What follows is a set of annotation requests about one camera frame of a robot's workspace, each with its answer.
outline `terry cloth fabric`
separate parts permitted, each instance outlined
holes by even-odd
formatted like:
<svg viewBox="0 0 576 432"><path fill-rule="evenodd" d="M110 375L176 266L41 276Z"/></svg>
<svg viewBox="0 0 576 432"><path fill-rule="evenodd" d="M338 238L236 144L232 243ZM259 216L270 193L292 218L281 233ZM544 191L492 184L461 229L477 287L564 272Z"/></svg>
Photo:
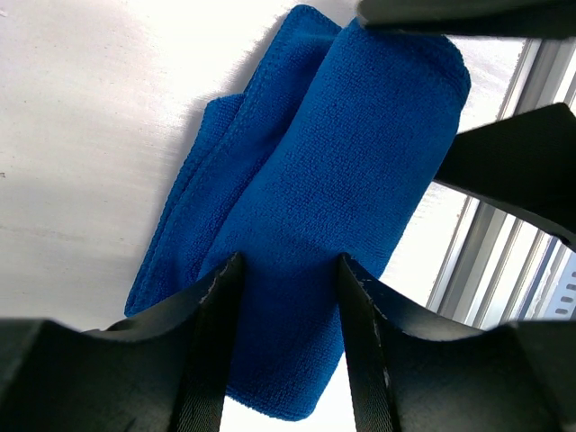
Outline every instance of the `terry cloth fabric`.
<svg viewBox="0 0 576 432"><path fill-rule="evenodd" d="M208 104L130 292L133 315L233 252L247 261L228 395L309 416L343 351L336 257L379 275L470 89L444 37L291 11L243 94Z"/></svg>

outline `folded towel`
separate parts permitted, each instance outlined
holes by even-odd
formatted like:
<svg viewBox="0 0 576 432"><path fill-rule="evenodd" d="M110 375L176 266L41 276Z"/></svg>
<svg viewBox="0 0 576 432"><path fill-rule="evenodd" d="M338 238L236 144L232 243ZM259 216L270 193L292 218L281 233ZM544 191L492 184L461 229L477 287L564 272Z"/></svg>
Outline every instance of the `folded towel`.
<svg viewBox="0 0 576 432"><path fill-rule="evenodd" d="M382 273L457 131L470 78L443 37L343 31L298 6L243 94L206 108L130 292L132 315L241 252L228 394L310 415L343 343L336 257Z"/></svg>

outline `cloth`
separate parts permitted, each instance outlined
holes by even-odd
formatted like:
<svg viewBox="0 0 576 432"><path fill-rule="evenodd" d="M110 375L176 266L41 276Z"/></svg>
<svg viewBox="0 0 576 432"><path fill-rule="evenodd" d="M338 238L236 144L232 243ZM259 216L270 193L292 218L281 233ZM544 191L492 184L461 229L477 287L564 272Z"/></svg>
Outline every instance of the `cloth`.
<svg viewBox="0 0 576 432"><path fill-rule="evenodd" d="M243 94L212 101L126 314L247 262L228 395L309 416L343 352L336 258L382 273L457 132L470 78L444 37L341 31L294 8Z"/></svg>

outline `silver metal frame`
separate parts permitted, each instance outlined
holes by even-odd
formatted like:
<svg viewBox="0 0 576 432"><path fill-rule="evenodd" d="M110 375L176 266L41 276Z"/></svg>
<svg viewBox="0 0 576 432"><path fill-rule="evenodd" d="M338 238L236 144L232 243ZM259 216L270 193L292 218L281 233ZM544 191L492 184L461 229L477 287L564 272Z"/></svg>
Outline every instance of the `silver metal frame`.
<svg viewBox="0 0 576 432"><path fill-rule="evenodd" d="M498 120L553 103L575 49L574 40L542 42L528 40L510 82ZM572 88L576 94L576 83L571 83ZM465 205L472 206L470 200L469 198ZM517 224L514 225L516 229L512 229L509 233L501 232L506 216L505 212L480 202L472 223L468 225L465 221L459 222L428 301L427 306L431 310L460 322L465 322L467 318L474 324L482 322L500 279L506 257L499 257L486 289L487 297L481 302L479 316L469 317L474 299L479 294L478 289L486 265L501 235L508 234L505 250L509 253L514 246L515 233L518 234ZM507 306L505 314L510 313L514 305L515 303Z"/></svg>

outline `towel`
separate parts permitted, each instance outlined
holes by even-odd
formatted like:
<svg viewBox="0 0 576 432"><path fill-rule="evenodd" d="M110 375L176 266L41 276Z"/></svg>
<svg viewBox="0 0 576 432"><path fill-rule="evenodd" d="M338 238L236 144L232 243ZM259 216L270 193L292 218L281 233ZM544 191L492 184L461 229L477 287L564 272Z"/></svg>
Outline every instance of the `towel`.
<svg viewBox="0 0 576 432"><path fill-rule="evenodd" d="M444 37L344 30L297 6L243 94L208 104L128 316L234 252L247 263L227 393L314 410L343 352L336 258L380 275L458 128L470 78Z"/></svg>

